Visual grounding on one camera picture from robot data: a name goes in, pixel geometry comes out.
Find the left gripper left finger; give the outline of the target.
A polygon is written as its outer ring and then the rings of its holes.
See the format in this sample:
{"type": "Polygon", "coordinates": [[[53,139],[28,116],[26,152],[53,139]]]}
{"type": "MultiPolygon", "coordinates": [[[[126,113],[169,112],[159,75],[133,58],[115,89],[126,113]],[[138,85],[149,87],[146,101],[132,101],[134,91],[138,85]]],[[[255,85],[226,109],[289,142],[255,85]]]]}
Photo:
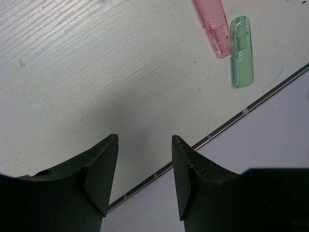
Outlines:
{"type": "Polygon", "coordinates": [[[118,148],[118,136],[111,134],[34,176],[1,175],[1,231],[100,231],[108,211],[118,148]]]}

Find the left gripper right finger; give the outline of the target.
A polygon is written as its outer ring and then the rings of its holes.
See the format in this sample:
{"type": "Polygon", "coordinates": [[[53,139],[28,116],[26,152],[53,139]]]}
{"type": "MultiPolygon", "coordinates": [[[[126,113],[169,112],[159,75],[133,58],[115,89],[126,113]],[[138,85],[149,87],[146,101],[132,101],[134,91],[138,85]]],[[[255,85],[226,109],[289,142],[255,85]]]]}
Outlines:
{"type": "Polygon", "coordinates": [[[187,232],[306,232],[309,171],[249,169],[236,174],[172,137],[180,220],[187,232]]]}

